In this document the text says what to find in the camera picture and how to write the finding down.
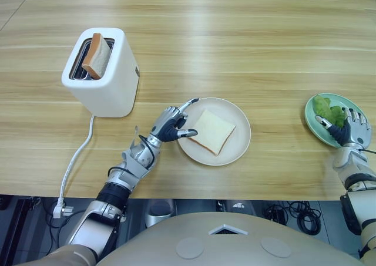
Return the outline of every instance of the black wire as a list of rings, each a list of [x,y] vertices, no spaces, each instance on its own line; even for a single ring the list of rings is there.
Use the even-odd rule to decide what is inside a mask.
[[[268,220],[271,220],[271,214],[273,210],[283,210],[284,213],[284,219],[287,224],[288,222],[288,213],[286,211],[286,207],[281,206],[280,204],[273,204],[272,206],[268,207],[263,211],[264,217]]]
[[[49,246],[49,249],[46,253],[46,255],[50,254],[51,251],[52,251],[52,248],[53,248],[53,244],[55,243],[56,245],[59,245],[58,244],[58,241],[56,240],[55,236],[53,235],[53,232],[52,232],[52,229],[60,229],[62,227],[62,225],[65,225],[67,222],[66,220],[62,223],[62,225],[53,225],[52,222],[53,222],[53,213],[50,212],[50,210],[52,209],[52,207],[57,203],[58,201],[57,200],[54,200],[53,202],[50,203],[50,205],[48,207],[46,207],[46,204],[45,204],[45,200],[44,198],[42,199],[42,207],[45,211],[45,221],[46,221],[46,224],[48,226],[48,230],[49,230],[49,236],[50,236],[50,239],[51,239],[51,244]]]
[[[366,151],[367,153],[374,153],[374,154],[376,154],[376,151],[373,151],[373,150],[363,150],[363,149],[361,149],[360,151]]]
[[[144,142],[144,144],[147,146],[147,148],[150,150],[150,153],[152,154],[152,157],[153,157],[152,162],[150,162],[150,164],[147,167],[145,167],[146,169],[149,169],[153,165],[153,163],[155,161],[155,155],[153,153],[153,150],[150,148],[149,144],[147,143],[147,138],[145,138],[142,135],[139,135],[139,137]]]
[[[296,218],[300,231],[308,235],[317,235],[321,231],[321,212],[320,210],[311,208],[309,201],[288,201],[287,204],[287,207],[273,204],[264,210],[264,217],[271,220],[271,211],[283,210],[286,216],[286,224],[288,222],[289,213],[292,217]]]
[[[125,171],[125,172],[130,173],[130,171],[129,171],[128,169],[125,169],[125,168],[123,168],[123,167],[112,166],[112,167],[108,170],[108,172],[107,172],[107,176],[110,176],[110,172],[111,172],[112,169],[119,169],[119,170],[123,170],[123,171]]]
[[[67,223],[69,222],[69,220],[73,217],[73,216],[75,216],[75,215],[77,215],[77,214],[80,214],[80,213],[84,213],[86,210],[80,210],[80,211],[77,211],[77,212],[74,212],[73,214],[71,214],[70,216],[68,216],[68,217],[66,217],[65,218],[65,220],[64,220],[64,222],[61,224],[61,226],[59,227],[59,229],[58,229],[58,235],[56,236],[56,240],[57,240],[57,248],[59,248],[60,247],[60,242],[59,242],[59,240],[60,240],[60,232],[61,232],[61,229],[65,226],[65,225],[67,225]]]
[[[288,202],[290,215],[296,218],[300,231],[308,235],[317,235],[321,231],[321,212],[310,207],[309,201]]]

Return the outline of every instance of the silver robotic arm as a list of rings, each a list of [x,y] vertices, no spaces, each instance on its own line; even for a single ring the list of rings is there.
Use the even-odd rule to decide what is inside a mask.
[[[180,128],[188,117],[184,110],[198,100],[192,99],[180,107],[168,107],[154,123],[148,137],[139,135],[140,142],[136,145],[133,139],[130,148],[122,153],[123,161],[109,169],[105,185],[89,204],[66,245],[29,265],[91,266],[110,253],[119,223],[126,218],[128,197],[155,167],[162,143],[197,135],[196,130]]]
[[[335,156],[333,168],[347,190],[346,195],[340,198],[343,214],[348,229],[356,235],[361,235],[361,261],[366,265],[374,265],[376,174],[368,166],[368,159],[362,152],[371,143],[372,129],[361,113],[353,109],[342,110],[346,116],[342,129],[321,116],[316,116],[316,120],[342,145]]]

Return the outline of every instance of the power cord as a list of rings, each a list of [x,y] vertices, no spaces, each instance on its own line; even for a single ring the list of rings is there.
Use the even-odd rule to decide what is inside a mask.
[[[308,235],[317,235],[321,231],[321,212],[310,207],[309,201],[293,201],[288,203],[290,215],[296,218],[300,231]]]
[[[273,204],[263,210],[264,218],[283,225],[288,222],[288,215],[296,218],[300,231],[308,235],[317,235],[321,231],[321,212],[310,207],[309,201],[287,201],[288,206]]]
[[[50,236],[50,240],[51,240],[51,244],[50,244],[50,247],[46,253],[46,255],[50,254],[52,249],[53,249],[53,244],[55,243],[56,244],[56,248],[59,248],[60,247],[60,243],[59,243],[59,239],[60,239],[60,233],[61,233],[61,230],[62,228],[67,225],[67,223],[69,222],[69,220],[77,215],[77,214],[80,214],[80,213],[83,213],[85,212],[85,210],[80,210],[80,211],[77,211],[75,213],[73,213],[72,215],[68,216],[65,218],[65,220],[63,221],[62,224],[60,225],[53,225],[53,214],[50,212],[50,210],[52,209],[52,206],[57,203],[58,200],[54,200],[53,202],[50,203],[49,207],[46,207],[46,203],[45,203],[45,200],[42,199],[42,207],[45,211],[45,221],[46,221],[46,224],[47,226],[49,227],[49,236]],[[58,230],[58,233],[57,233],[57,237],[55,238],[52,230],[53,229],[57,229]]]
[[[86,140],[82,143],[82,145],[77,149],[77,151],[73,155],[72,159],[69,162],[68,168],[65,171],[65,174],[64,174],[63,180],[61,182],[61,186],[60,186],[58,203],[55,206],[55,208],[53,209],[53,217],[54,218],[61,218],[61,214],[62,214],[63,208],[65,206],[63,202],[64,202],[64,190],[65,190],[66,182],[69,178],[69,175],[72,171],[73,165],[75,164],[78,155],[81,153],[83,148],[86,147],[86,145],[89,143],[90,139],[92,138],[94,118],[95,118],[95,116],[92,115],[92,117],[90,118],[90,124],[89,124],[89,134],[88,134]]]

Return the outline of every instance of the bread slice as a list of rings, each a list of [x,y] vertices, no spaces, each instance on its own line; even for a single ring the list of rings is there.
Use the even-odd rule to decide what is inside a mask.
[[[82,62],[82,68],[86,70],[94,80],[103,77],[106,71],[111,49],[100,33],[94,33],[88,54]]]
[[[216,116],[206,109],[193,125],[193,129],[196,129],[199,134],[190,137],[190,139],[217,156],[234,131],[235,125],[223,120],[221,117]]]

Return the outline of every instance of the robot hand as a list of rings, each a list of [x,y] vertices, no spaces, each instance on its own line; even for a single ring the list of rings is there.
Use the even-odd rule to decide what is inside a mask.
[[[184,110],[191,104],[196,103],[198,100],[198,98],[195,98],[189,100],[180,107],[170,106],[165,109],[155,121],[150,134],[162,142],[170,142],[181,137],[192,137],[197,135],[197,131],[195,129],[178,129],[183,127],[188,117]]]
[[[328,120],[317,115],[316,120],[323,125],[330,135],[344,147],[366,149],[371,143],[372,129],[366,118],[354,109],[342,108],[345,113],[344,127],[339,128]]]
[[[366,118],[354,109],[342,108],[344,127],[339,128],[317,115],[316,120],[342,146],[338,149],[333,168],[348,191],[366,190],[376,186],[376,174],[369,168],[365,150],[371,143],[372,129]]]

